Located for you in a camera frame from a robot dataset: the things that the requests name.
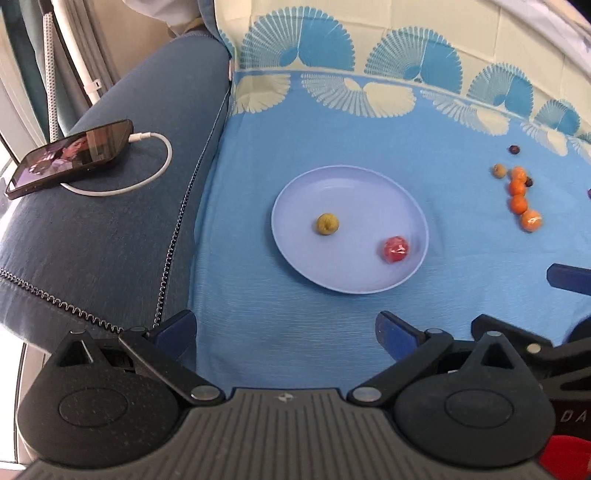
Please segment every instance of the red object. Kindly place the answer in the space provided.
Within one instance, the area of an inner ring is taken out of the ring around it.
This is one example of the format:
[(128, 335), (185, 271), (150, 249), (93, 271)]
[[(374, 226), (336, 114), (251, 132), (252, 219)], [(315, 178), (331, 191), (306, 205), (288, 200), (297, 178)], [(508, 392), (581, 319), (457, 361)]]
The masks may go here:
[(540, 465), (558, 480), (585, 480), (591, 473), (591, 442), (554, 435), (540, 457)]
[(404, 237), (393, 236), (384, 244), (384, 258), (390, 262), (400, 262), (408, 255), (408, 242)]

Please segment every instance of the blue cushion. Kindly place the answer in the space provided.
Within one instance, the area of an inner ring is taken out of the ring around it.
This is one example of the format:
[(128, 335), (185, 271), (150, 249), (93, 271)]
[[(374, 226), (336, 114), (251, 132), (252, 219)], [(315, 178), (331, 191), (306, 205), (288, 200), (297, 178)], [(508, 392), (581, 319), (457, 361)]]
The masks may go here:
[[(129, 118), (136, 132), (158, 132), (171, 141), (169, 169), (149, 186), (117, 197), (83, 197), (61, 187), (23, 197), (0, 244), (0, 267), (116, 325), (151, 326), (181, 202), (201, 158), (174, 251), (163, 317), (183, 310), (194, 220), (226, 117), (228, 58), (215, 39), (188, 34), (117, 83), (74, 131)], [(160, 168), (165, 154), (158, 140), (130, 145), (114, 169), (75, 185), (89, 190), (131, 185)], [(71, 328), (90, 328), (6, 278), (0, 280), (0, 299), (0, 322), (48, 351)], [(91, 330), (95, 337), (107, 335)]]

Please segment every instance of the orange ball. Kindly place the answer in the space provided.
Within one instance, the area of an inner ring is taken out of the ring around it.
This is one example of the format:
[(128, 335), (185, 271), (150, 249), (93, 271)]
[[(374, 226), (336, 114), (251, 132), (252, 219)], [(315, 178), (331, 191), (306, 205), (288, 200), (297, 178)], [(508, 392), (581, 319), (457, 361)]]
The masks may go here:
[(539, 212), (535, 210), (527, 210), (521, 215), (521, 227), (528, 232), (535, 232), (540, 228), (544, 222)]
[(519, 180), (511, 180), (509, 184), (509, 193), (514, 197), (515, 195), (525, 195), (527, 187), (525, 183)]
[(515, 195), (509, 203), (511, 211), (516, 215), (521, 215), (527, 210), (527, 200), (523, 195)]
[(513, 167), (511, 169), (511, 180), (519, 180), (525, 183), (527, 180), (527, 172), (523, 167)]

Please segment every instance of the plate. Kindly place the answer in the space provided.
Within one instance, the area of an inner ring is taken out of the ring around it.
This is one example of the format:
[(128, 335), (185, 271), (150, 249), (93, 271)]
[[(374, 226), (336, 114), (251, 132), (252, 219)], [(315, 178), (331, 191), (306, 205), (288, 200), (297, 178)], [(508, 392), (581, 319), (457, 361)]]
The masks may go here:
[[(316, 232), (316, 220), (334, 213), (339, 229)], [(289, 182), (271, 213), (277, 248), (300, 274), (330, 290), (368, 294), (394, 288), (421, 266), (429, 243), (427, 221), (399, 184), (372, 170), (330, 166)], [(387, 263), (384, 242), (401, 235), (410, 245), (406, 258)]]

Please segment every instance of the white cable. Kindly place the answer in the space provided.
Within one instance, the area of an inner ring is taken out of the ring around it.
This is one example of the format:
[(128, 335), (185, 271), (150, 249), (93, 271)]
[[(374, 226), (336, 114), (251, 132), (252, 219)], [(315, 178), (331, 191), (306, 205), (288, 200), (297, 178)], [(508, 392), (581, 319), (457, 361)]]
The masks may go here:
[(144, 187), (148, 183), (152, 183), (160, 175), (162, 175), (166, 171), (168, 166), (170, 165), (170, 161), (173, 159), (173, 146), (170, 144), (170, 141), (168, 140), (168, 138), (166, 138), (164, 135), (155, 134), (152, 132), (148, 132), (148, 133), (144, 133), (144, 134), (132, 134), (129, 136), (129, 143), (138, 142), (140, 140), (143, 140), (144, 138), (149, 138), (149, 137), (155, 137), (155, 138), (159, 138), (160, 140), (162, 140), (162, 142), (164, 142), (164, 145), (166, 145), (166, 149), (168, 151), (168, 155), (166, 156), (166, 161), (164, 162), (164, 165), (162, 165), (160, 170), (158, 170), (151, 177), (149, 177), (145, 180), (142, 180), (141, 182), (136, 183), (135, 185), (125, 187), (124, 189), (108, 190), (107, 192), (94, 192), (92, 190), (80, 190), (80, 189), (77, 189), (71, 185), (68, 185), (67, 183), (62, 183), (61, 186), (64, 187), (65, 189), (70, 190), (71, 192), (77, 193), (78, 195), (85, 195), (87, 197), (111, 197), (113, 195), (121, 195), (122, 193), (132, 192), (133, 190), (137, 190), (137, 189), (140, 189), (141, 187)]
[[(58, 140), (60, 135), (60, 126), (57, 122), (57, 104), (56, 104), (56, 64), (54, 61), (53, 52), (53, 13), (49, 12), (43, 15), (43, 44), (45, 52), (45, 79), (46, 79), (46, 91), (47, 91), (47, 113), (49, 117), (49, 140), (55, 142)], [(113, 195), (121, 195), (122, 193), (132, 192), (133, 190), (140, 189), (141, 187), (152, 183), (160, 175), (162, 175), (168, 166), (170, 161), (173, 159), (173, 146), (164, 135), (148, 132), (143, 134), (132, 134), (129, 136), (129, 143), (139, 142), (144, 138), (156, 137), (164, 142), (168, 154), (164, 165), (151, 177), (142, 180), (135, 185), (125, 187), (124, 189), (109, 190), (107, 192), (94, 192), (92, 190), (80, 190), (67, 183), (62, 183), (61, 186), (67, 190), (78, 195), (85, 195), (87, 197), (111, 197)]]

